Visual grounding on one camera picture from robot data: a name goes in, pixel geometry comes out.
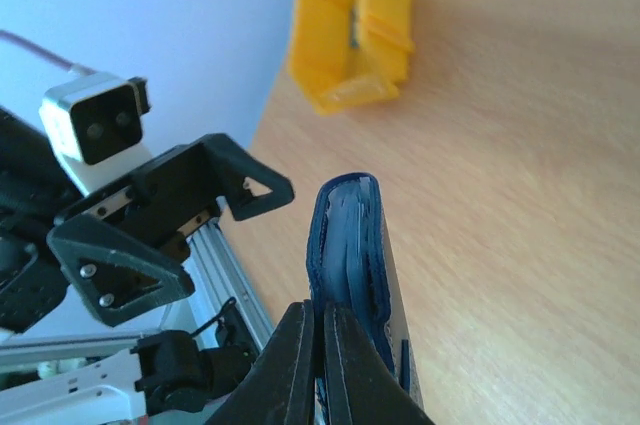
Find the blue leather card holder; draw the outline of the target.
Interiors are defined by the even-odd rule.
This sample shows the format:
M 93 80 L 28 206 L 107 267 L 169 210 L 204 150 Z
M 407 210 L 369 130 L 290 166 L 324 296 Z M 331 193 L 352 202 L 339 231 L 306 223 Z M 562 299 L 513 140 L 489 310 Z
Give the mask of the blue leather card holder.
M 377 179 L 351 172 L 318 192 L 306 250 L 314 312 L 347 306 L 390 375 L 418 405 L 423 397 Z

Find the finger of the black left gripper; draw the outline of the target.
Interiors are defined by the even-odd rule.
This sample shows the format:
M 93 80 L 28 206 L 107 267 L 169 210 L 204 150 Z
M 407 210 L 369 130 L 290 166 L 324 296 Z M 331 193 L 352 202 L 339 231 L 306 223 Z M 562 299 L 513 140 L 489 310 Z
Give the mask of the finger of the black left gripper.
M 228 135 L 208 134 L 161 155 L 149 172 L 149 201 L 187 219 L 222 198 L 237 221 L 294 200 L 291 181 L 256 160 Z
M 109 327 L 195 292 L 180 262 L 94 217 L 56 226 L 47 244 L 82 303 Z

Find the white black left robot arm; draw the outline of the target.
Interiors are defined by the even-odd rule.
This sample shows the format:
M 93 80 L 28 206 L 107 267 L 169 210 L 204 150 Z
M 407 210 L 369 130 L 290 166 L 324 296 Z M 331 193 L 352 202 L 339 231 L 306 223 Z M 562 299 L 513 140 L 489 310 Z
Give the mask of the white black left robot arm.
M 74 288 L 114 327 L 182 300 L 190 235 L 227 205 L 246 220 L 293 200 L 288 178 L 223 133 L 127 167 L 81 195 L 46 138 L 1 114 L 1 326 L 22 333 Z

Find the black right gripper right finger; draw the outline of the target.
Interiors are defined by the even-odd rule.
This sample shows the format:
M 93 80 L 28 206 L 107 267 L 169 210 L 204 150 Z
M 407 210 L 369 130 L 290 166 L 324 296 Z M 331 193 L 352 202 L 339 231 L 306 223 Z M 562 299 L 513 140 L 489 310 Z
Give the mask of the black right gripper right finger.
M 430 424 L 386 368 L 354 314 L 330 304 L 324 312 L 324 383 L 330 424 Z

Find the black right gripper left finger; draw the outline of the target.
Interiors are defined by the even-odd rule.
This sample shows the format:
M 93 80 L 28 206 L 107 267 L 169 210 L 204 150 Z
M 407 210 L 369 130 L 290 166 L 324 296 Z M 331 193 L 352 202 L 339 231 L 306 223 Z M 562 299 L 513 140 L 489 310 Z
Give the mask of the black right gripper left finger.
M 207 422 L 312 424 L 314 334 L 312 303 L 304 300 L 290 304 L 247 376 Z

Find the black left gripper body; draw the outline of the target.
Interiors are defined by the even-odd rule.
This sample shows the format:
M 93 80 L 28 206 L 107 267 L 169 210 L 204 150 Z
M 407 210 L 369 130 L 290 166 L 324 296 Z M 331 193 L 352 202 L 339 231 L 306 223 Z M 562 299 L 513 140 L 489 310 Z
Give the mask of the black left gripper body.
M 184 225 L 193 233 L 220 216 L 213 173 L 198 165 L 144 166 L 89 194 L 60 212 L 61 225 L 89 214 L 148 245 L 160 248 Z

